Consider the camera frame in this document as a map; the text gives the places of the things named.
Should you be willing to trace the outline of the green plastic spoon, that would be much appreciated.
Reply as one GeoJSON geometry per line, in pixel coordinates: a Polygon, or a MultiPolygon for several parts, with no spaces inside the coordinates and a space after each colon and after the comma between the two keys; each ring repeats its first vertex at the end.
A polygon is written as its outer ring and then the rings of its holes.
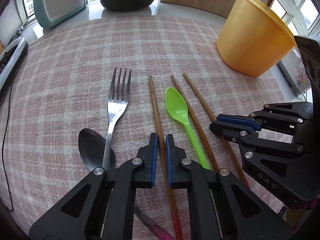
{"type": "Polygon", "coordinates": [[[165,92],[165,105],[169,115],[175,120],[182,124],[187,132],[190,139],[191,145],[193,146],[199,163],[203,168],[210,169],[209,164],[204,156],[202,148],[199,144],[198,139],[191,127],[188,119],[188,107],[181,96],[181,94],[173,87],[167,88],[165,92]]]}

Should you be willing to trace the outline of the steel fork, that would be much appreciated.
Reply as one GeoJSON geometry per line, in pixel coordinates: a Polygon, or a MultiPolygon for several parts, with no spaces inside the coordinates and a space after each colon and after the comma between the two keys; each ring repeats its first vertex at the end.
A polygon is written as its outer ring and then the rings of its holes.
{"type": "Polygon", "coordinates": [[[109,118],[106,143],[103,156],[103,168],[111,168],[111,144],[114,128],[117,121],[127,109],[130,98],[131,69],[124,69],[124,74],[120,68],[116,82],[117,68],[114,69],[111,85],[108,93],[107,112],[109,118]]]}

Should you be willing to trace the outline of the kitchen scissors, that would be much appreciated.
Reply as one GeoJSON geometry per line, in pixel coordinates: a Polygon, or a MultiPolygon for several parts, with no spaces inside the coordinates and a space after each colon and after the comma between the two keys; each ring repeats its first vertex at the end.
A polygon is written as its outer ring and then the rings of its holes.
{"type": "Polygon", "coordinates": [[[11,41],[14,41],[15,39],[21,37],[22,31],[24,31],[25,27],[26,27],[26,24],[23,24],[22,26],[20,26],[16,31],[16,33],[14,34],[14,36],[12,37],[11,41]]]}

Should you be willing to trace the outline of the white floral rice cooker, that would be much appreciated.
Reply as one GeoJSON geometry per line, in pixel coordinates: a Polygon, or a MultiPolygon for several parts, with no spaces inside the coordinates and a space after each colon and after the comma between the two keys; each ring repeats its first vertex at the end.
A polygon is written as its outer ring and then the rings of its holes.
{"type": "Polygon", "coordinates": [[[311,88],[310,80],[297,48],[290,51],[277,65],[283,71],[285,79],[295,95],[304,94],[311,88]]]}

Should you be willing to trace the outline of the steel spoon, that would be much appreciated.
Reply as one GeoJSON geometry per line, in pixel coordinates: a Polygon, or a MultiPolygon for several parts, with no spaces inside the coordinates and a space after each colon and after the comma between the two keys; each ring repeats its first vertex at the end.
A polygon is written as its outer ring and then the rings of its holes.
{"type": "MultiPolygon", "coordinates": [[[[79,132],[78,146],[82,161],[92,171],[101,167],[103,162],[105,138],[90,128],[84,128],[79,132]]],[[[135,215],[158,238],[172,239],[172,237],[157,223],[155,223],[137,205],[134,207],[135,215]]]]}

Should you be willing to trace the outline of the yellow plastic utensil bucket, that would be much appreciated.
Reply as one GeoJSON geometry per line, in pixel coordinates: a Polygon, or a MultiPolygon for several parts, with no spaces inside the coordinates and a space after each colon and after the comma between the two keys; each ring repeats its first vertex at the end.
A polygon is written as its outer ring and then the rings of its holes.
{"type": "Polygon", "coordinates": [[[284,21],[260,0],[236,0],[216,40],[230,68],[259,77],[296,47],[284,21]]]}

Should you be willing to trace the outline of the pink plaid table mat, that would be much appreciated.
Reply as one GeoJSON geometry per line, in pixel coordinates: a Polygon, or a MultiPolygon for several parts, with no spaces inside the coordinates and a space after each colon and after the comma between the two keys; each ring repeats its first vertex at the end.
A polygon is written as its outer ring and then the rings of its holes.
{"type": "Polygon", "coordinates": [[[218,165],[236,172],[183,73],[215,115],[248,115],[285,99],[271,71],[252,78],[223,62],[216,49],[219,32],[216,25],[186,18],[127,16],[56,29],[29,46],[1,105],[1,200],[23,232],[88,174],[78,134],[83,128],[106,134],[115,68],[132,71],[129,104],[112,139],[118,165],[135,157],[155,131],[150,75],[163,133],[195,159],[184,127],[165,106],[174,75],[218,165]]]}

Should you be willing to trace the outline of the white plastic cutting board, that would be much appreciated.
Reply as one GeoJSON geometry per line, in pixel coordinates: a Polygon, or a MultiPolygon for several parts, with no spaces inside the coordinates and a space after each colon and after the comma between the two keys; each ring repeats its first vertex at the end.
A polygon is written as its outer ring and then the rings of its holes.
{"type": "Polygon", "coordinates": [[[15,2],[10,2],[1,14],[0,35],[3,46],[10,43],[13,35],[22,25],[15,2]]]}

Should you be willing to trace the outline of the white teal electric cooker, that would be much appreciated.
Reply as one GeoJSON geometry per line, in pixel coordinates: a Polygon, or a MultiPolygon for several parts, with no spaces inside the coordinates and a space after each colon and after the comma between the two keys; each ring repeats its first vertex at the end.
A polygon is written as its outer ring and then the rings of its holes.
{"type": "Polygon", "coordinates": [[[50,29],[88,6],[87,0],[33,0],[38,24],[50,29]]]}

